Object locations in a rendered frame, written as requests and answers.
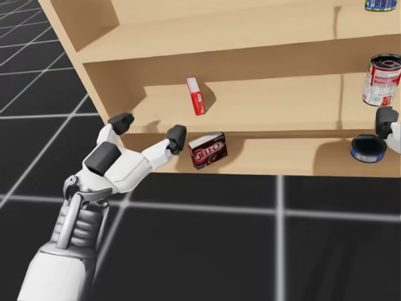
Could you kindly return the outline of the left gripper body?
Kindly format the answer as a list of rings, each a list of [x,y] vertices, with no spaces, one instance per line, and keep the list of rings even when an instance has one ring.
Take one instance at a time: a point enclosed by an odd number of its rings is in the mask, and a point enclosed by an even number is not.
[[[150,171],[151,165],[141,153],[102,142],[85,158],[76,175],[84,191],[110,188],[116,194],[134,190]]]

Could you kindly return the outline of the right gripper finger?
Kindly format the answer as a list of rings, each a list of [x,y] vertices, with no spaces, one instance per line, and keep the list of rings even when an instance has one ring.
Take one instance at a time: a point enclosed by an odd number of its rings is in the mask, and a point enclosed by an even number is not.
[[[393,107],[380,107],[376,111],[375,131],[388,148],[401,154],[401,122]]]

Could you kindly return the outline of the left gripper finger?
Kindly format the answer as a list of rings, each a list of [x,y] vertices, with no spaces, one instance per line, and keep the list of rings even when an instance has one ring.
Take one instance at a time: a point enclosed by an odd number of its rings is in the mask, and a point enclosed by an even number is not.
[[[183,125],[175,125],[166,133],[166,138],[142,151],[142,155],[156,170],[170,162],[173,156],[179,155],[185,145],[187,128]]]
[[[98,147],[103,142],[110,142],[118,147],[124,147],[120,136],[129,130],[133,121],[132,113],[122,113],[110,118],[99,131],[96,146]]]

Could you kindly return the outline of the blue flat can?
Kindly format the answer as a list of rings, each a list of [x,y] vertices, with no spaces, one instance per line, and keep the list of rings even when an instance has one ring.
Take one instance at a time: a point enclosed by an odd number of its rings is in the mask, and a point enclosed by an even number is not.
[[[378,136],[361,134],[353,138],[350,153],[355,160],[371,164],[380,162],[386,150],[385,142]]]

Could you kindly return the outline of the brown and white carton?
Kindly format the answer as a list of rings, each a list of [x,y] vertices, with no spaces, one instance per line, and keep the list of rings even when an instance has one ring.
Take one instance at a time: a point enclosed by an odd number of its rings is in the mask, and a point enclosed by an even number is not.
[[[188,143],[194,167],[199,170],[228,156],[223,132],[211,132]]]

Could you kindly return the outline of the red and white can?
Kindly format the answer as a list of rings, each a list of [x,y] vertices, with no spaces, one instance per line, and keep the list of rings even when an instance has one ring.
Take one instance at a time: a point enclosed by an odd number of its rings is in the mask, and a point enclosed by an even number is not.
[[[392,104],[401,79],[401,55],[383,53],[370,60],[362,100],[374,107]]]

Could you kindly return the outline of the red and white carton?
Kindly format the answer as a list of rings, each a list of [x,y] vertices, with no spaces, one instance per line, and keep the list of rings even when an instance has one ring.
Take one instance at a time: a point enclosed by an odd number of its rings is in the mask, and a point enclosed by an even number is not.
[[[187,87],[189,89],[190,97],[192,100],[192,105],[194,112],[197,116],[204,115],[206,110],[204,108],[202,93],[200,86],[195,77],[190,77],[186,79]]]

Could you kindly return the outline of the pale wooden shelf unit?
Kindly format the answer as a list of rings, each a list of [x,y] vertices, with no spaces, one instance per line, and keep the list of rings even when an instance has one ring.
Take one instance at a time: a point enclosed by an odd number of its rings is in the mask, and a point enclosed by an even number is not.
[[[401,156],[354,160],[373,134],[370,58],[401,55],[401,0],[39,0],[103,120],[129,112],[140,151],[176,124],[226,135],[205,173],[401,177]],[[194,112],[195,77],[206,113]]]

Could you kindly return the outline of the blue and yellow can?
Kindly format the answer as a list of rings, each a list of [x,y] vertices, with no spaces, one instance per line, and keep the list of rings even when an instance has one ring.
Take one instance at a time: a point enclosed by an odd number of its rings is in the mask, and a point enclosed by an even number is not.
[[[392,11],[397,6],[397,0],[365,0],[367,11],[387,12]]]

